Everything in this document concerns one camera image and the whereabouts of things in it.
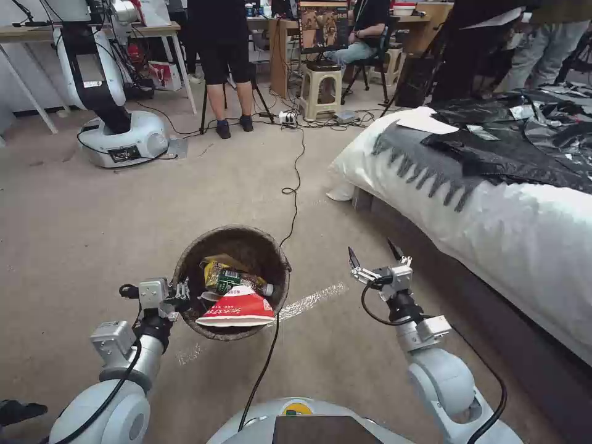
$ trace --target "black shoe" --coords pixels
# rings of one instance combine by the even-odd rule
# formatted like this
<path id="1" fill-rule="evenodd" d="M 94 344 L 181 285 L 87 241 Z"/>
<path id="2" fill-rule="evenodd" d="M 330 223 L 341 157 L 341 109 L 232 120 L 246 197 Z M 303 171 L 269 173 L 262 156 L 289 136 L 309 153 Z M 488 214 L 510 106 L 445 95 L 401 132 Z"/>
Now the black shoe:
<path id="1" fill-rule="evenodd" d="M 218 120 L 216 132 L 218 133 L 221 139 L 230 139 L 230 126 L 228 126 L 228 121 Z"/>
<path id="2" fill-rule="evenodd" d="M 251 119 L 251 116 L 242 115 L 240 116 L 239 122 L 242 126 L 242 129 L 246 132 L 250 133 L 253 131 L 253 119 Z"/>

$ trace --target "white table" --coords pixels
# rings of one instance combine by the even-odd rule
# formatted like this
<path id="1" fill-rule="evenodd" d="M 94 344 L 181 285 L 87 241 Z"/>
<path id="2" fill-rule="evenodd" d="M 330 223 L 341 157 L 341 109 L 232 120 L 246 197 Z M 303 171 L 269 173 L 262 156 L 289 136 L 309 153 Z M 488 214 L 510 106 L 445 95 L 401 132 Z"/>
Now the white table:
<path id="1" fill-rule="evenodd" d="M 132 37 L 134 38 L 148 38 L 148 37 L 160 37 L 162 39 L 162 43 L 165 47 L 166 57 L 169 62 L 173 61 L 173 54 L 170 51 L 167 37 L 173 38 L 173 45 L 175 47 L 175 53 L 177 55 L 177 60 L 179 61 L 179 67 L 181 68 L 181 76 L 183 78 L 183 83 L 185 84 L 185 90 L 187 92 L 187 98 L 191 103 L 191 109 L 193 110 L 193 114 L 197 114 L 197 109 L 195 107 L 195 101 L 193 100 L 193 93 L 191 92 L 191 84 L 189 82 L 189 78 L 187 77 L 187 70 L 185 68 L 185 63 L 183 63 L 183 53 L 181 52 L 181 46 L 179 45 L 179 39 L 177 38 L 177 31 L 180 30 L 181 27 L 176 23 L 172 22 L 170 26 L 164 27 L 145 27 L 139 23 L 134 23 L 133 30 L 132 30 Z M 113 33 L 111 29 L 106 25 L 104 27 L 105 33 L 109 38 L 113 37 Z M 39 112 L 39 115 L 47 124 L 49 130 L 56 134 L 57 128 L 54 125 L 53 121 L 47 115 L 47 112 L 39 105 L 37 100 L 35 99 L 33 93 L 27 86 L 27 84 L 23 81 L 22 76 L 19 73 L 19 70 L 15 66 L 15 64 L 10 60 L 10 57 L 2 47 L 4 43 L 17 43 L 20 44 L 27 56 L 31 59 L 31 61 L 37 66 L 39 72 L 41 72 L 42 76 L 45 76 L 45 79 L 51 84 L 58 97 L 60 98 L 62 107 L 66 112 L 70 112 L 70 107 L 68 106 L 67 99 L 62 97 L 59 93 L 59 89 L 51 81 L 50 77 L 47 75 L 43 66 L 39 63 L 35 54 L 31 50 L 30 43 L 38 43 L 38 42 L 53 42 L 53 35 L 51 27 L 20 27 L 16 28 L 13 26 L 4 26 L 0 27 L 0 60 L 4 63 L 4 65 L 9 69 L 11 74 L 17 80 L 17 83 L 20 89 L 25 93 L 25 95 L 31 100 L 31 103 L 35 107 L 35 109 Z"/>

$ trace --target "red snack bag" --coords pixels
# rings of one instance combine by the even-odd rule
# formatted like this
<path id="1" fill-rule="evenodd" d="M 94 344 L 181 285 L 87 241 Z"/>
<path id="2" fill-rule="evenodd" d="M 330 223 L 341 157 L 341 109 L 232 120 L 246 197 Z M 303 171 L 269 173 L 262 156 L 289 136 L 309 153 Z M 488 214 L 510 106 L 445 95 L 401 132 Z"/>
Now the red snack bag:
<path id="1" fill-rule="evenodd" d="M 274 321 L 273 308 L 247 286 L 233 287 L 196 322 L 211 327 L 252 327 Z"/>

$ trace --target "chair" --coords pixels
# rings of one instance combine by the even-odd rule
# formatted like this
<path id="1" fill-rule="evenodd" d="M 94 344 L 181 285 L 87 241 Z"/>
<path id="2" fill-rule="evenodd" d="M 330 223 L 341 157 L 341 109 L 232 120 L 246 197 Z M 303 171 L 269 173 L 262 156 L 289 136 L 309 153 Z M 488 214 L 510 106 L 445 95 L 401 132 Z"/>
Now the chair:
<path id="1" fill-rule="evenodd" d="M 364 84 L 366 85 L 365 91 L 368 91 L 370 87 L 368 86 L 368 76 L 366 74 L 367 67 L 374 67 L 375 70 L 380 72 L 380 77 L 382 79 L 382 92 L 384 93 L 384 103 L 389 102 L 389 94 L 387 92 L 387 80 L 385 78 L 384 72 L 384 64 L 385 64 L 385 54 L 387 53 L 389 46 L 390 46 L 390 37 L 397 26 L 399 21 L 399 17 L 389 17 L 387 23 L 387 31 L 384 37 L 381 40 L 381 45 L 378 48 L 376 54 L 368 59 L 364 60 L 356 60 L 355 62 L 350 63 L 351 66 L 356 67 L 356 72 L 351 79 L 350 84 L 345 88 L 343 95 L 341 97 L 341 104 L 345 105 L 345 96 L 349 93 L 350 89 L 353 86 L 353 83 L 357 80 L 360 72 L 364 75 Z"/>
<path id="2" fill-rule="evenodd" d="M 304 120 L 316 120 L 317 114 L 341 111 L 339 98 L 341 97 L 341 67 L 338 65 L 319 66 L 314 63 L 306 64 L 302 68 L 302 87 L 300 90 L 300 105 L 304 108 Z M 330 103 L 319 103 L 319 87 L 323 80 L 331 78 L 335 81 L 335 100 Z"/>
<path id="3" fill-rule="evenodd" d="M 387 87 L 396 89 L 405 64 L 406 54 L 403 52 L 403 48 L 389 48 L 386 56 L 388 58 L 387 71 L 385 72 Z M 370 80 L 374 77 L 380 77 L 380 72 L 375 67 L 371 67 L 370 71 L 368 71 L 368 77 Z"/>

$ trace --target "gray blanket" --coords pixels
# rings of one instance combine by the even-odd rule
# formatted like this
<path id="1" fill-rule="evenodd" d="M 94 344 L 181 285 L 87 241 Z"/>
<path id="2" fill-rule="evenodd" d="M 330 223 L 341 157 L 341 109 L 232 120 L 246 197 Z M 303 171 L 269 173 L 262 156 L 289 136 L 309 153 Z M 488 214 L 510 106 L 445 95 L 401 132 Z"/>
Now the gray blanket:
<path id="1" fill-rule="evenodd" d="M 435 177 L 429 197 L 433 197 L 442 185 L 449 183 L 450 190 L 444 199 L 444 205 L 449 205 L 455 193 L 462 190 L 461 199 L 454 208 L 456 212 L 460 212 L 472 191 L 483 182 L 483 179 L 463 177 L 463 167 L 459 162 L 430 147 L 423 146 L 421 141 L 427 135 L 423 131 L 405 128 L 397 125 L 396 122 L 391 123 L 376 139 L 372 154 L 377 155 L 389 150 L 390 164 L 403 156 L 397 174 L 402 178 L 409 173 L 411 167 L 415 166 L 407 183 L 417 181 L 417 189 L 421 189 L 429 178 Z"/>

